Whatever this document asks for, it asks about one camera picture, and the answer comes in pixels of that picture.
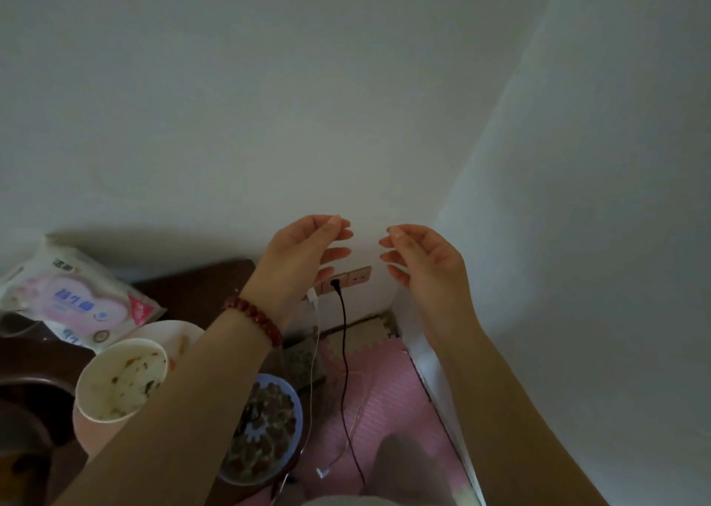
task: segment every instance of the pink floor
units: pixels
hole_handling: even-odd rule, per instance
[[[338,410],[343,388],[343,361],[340,356],[329,358],[331,352],[327,343],[322,341],[319,344],[329,377],[326,401],[322,406],[325,414],[311,432],[308,448],[293,471],[306,487],[309,498],[357,495],[361,489],[351,451],[347,451],[331,467],[324,479],[316,474],[317,467],[323,469],[338,457],[346,442]],[[348,355],[348,366],[351,376],[348,379],[345,414],[349,428],[363,400],[365,387],[365,404],[352,441],[366,478],[380,441],[388,434],[398,432],[413,436],[431,456],[438,459],[444,466],[453,491],[468,485],[467,475],[427,398],[402,340],[391,338],[375,347],[352,352]],[[263,490],[242,504],[268,505],[269,491]]]

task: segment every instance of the plastic package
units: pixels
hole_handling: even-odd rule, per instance
[[[165,312],[81,251],[48,240],[0,279],[0,310],[42,321],[60,340],[94,352]]]

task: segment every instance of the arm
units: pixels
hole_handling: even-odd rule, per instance
[[[333,274],[320,264],[347,257],[328,248],[350,222],[311,216],[270,242],[242,296],[283,329],[309,287]],[[57,506],[201,505],[210,492],[269,338],[227,310],[170,373],[146,406],[89,463]]]
[[[607,506],[538,414],[478,323],[461,255],[432,229],[390,228],[381,256],[410,290],[449,382],[464,441],[489,506]]]

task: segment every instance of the blue plate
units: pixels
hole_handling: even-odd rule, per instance
[[[301,410],[301,402],[298,400],[298,395],[294,391],[294,388],[288,382],[283,379],[280,379],[278,376],[267,375],[266,373],[260,373],[259,375],[257,375],[256,382],[259,383],[260,388],[274,383],[275,385],[278,385],[281,388],[281,391],[284,394],[287,394],[289,398],[291,398],[291,402],[294,404],[294,418],[297,419],[297,430],[294,432],[294,436],[291,438],[291,442],[289,443],[289,449],[284,454],[284,456],[276,463],[274,463],[271,467],[269,467],[269,470],[267,472],[261,474],[259,477],[256,478],[247,476],[240,479],[240,475],[235,474],[234,471],[231,469],[229,461],[230,451],[232,449],[232,442],[230,442],[230,448],[227,449],[227,454],[223,459],[222,466],[220,466],[220,472],[218,473],[218,476],[221,480],[227,483],[231,483],[232,485],[261,485],[263,483],[266,483],[270,478],[273,478],[274,476],[279,474],[281,472],[281,469],[283,469],[287,465],[287,463],[289,463],[289,460],[297,451],[298,439],[301,438],[301,430],[304,428],[304,413]],[[254,429],[252,424],[249,423],[247,424],[247,428],[244,431],[244,434],[247,436],[248,439],[258,439],[266,433],[266,428],[266,425],[264,425],[259,429]]]

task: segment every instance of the pink triangle label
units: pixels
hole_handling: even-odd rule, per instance
[[[133,295],[129,295],[129,302],[131,303],[131,316],[136,326],[143,326],[153,313],[155,306],[144,304]]]

